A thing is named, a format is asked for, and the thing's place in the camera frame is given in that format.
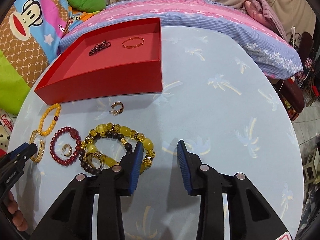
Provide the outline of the person's left hand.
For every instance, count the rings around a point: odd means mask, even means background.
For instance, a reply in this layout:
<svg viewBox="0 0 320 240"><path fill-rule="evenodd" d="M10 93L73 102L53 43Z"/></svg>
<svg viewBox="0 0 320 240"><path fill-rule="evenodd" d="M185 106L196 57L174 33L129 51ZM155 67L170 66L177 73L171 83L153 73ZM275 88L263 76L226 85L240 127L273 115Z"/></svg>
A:
<svg viewBox="0 0 320 240"><path fill-rule="evenodd" d="M26 231L28 229L27 221L18 209L18 204L16 200L14 200L14 196L10 191L8 192L8 202L6 206L10 214L13 215L12 222L14 226L16 226L16 229L20 232Z"/></svg>

